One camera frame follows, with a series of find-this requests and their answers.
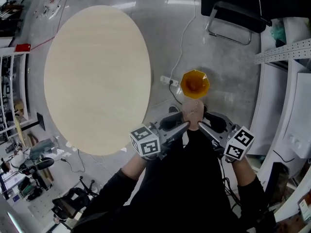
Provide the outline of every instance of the round table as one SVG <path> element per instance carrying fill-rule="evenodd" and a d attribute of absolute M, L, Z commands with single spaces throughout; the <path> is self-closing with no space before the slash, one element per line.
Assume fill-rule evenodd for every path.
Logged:
<path fill-rule="evenodd" d="M 60 133 L 81 151 L 112 154 L 146 114 L 151 70 L 133 20 L 110 6 L 71 17 L 50 47 L 44 92 Z"/>

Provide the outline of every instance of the gray floor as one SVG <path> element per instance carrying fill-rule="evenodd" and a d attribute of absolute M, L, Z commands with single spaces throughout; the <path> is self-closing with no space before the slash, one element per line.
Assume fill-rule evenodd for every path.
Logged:
<path fill-rule="evenodd" d="M 246 47 L 209 36 L 205 31 L 207 17 L 200 13 L 201 0 L 196 0 L 196 6 L 193 5 L 193 0 L 61 0 L 62 7 L 66 3 L 63 13 L 60 11 L 51 19 L 41 16 L 44 1 L 33 2 L 31 13 L 28 14 L 30 23 L 28 26 L 25 25 L 27 31 L 23 30 L 24 37 L 27 34 L 28 42 L 35 48 L 29 58 L 28 89 L 31 112 L 32 115 L 35 115 L 35 112 L 41 113 L 46 125 L 45 132 L 38 126 L 32 131 L 40 140 L 59 136 L 60 148 L 65 151 L 74 171 L 83 170 L 83 167 L 77 152 L 65 146 L 67 141 L 51 119 L 44 96 L 43 74 L 46 56 L 52 42 L 49 39 L 55 36 L 58 25 L 61 27 L 71 16 L 89 6 L 105 4 L 119 7 L 141 30 L 153 71 L 153 86 L 146 121 L 167 112 L 171 104 L 177 105 L 168 87 L 160 82 L 160 76 L 169 76 L 176 64 L 180 54 L 182 32 L 193 18 L 196 7 L 196 18 L 185 31 L 183 55 L 173 73 L 173 78 L 181 80 L 185 72 L 194 68 L 204 71 L 211 84 L 208 95 L 203 98 L 208 109 L 227 115 L 235 123 L 250 126 L 259 83 L 259 67 L 254 64 L 255 54 L 259 51 L 259 36 L 254 35 L 251 44 Z M 213 30 L 247 40 L 247 32 L 228 25 L 215 22 Z M 182 94 L 178 94 L 177 97 L 181 101 L 185 99 Z M 86 168 L 83 175 L 92 177 L 98 184 L 103 185 L 132 155 L 133 149 L 129 145 L 126 152 L 119 151 L 103 158 L 82 152 L 81 158 Z M 63 190 L 69 189 L 81 175 L 81 172 L 71 172 L 70 166 L 61 161 L 56 162 L 51 171 L 56 184 Z M 231 166 L 225 164 L 225 171 L 235 186 Z"/>

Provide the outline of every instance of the black shirt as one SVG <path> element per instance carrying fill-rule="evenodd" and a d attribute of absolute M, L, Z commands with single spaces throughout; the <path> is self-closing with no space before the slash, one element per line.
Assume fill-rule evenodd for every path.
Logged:
<path fill-rule="evenodd" d="M 188 131 L 188 137 L 185 148 L 180 141 L 163 160 L 147 165 L 140 189 L 127 206 L 123 205 L 137 182 L 120 169 L 91 201 L 72 232 L 140 232 L 146 227 L 152 231 L 244 232 L 253 227 L 264 197 L 258 178 L 238 187 L 242 204 L 238 219 L 231 211 L 211 142 L 200 131 Z"/>

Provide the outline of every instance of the chair armrest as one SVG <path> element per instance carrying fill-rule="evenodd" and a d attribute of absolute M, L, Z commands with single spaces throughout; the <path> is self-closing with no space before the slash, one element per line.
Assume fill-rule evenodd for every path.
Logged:
<path fill-rule="evenodd" d="M 264 24 L 268 25 L 268 26 L 272 26 L 272 21 L 271 20 L 266 20 L 264 18 L 262 18 L 261 16 L 257 15 L 256 13 L 249 11 L 247 9 L 241 8 L 237 5 L 234 5 L 232 3 L 228 3 L 228 2 L 223 2 L 223 1 L 219 1 L 217 3 L 215 3 L 214 5 L 214 9 L 226 9 L 226 10 L 231 10 L 240 14 L 243 14 L 245 16 L 251 17 L 253 19 L 256 19 L 258 21 L 263 22 Z"/>

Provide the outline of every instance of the black sleeve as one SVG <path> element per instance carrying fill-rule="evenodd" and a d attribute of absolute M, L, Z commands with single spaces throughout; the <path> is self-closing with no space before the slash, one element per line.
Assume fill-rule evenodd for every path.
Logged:
<path fill-rule="evenodd" d="M 256 176 L 253 182 L 246 186 L 238 186 L 241 201 L 241 217 L 239 219 L 245 230 L 254 227 L 259 211 L 264 209 L 265 193 Z"/>
<path fill-rule="evenodd" d="M 92 199 L 81 218 L 95 213 L 109 212 L 124 205 L 131 197 L 137 181 L 127 177 L 120 169 Z"/>

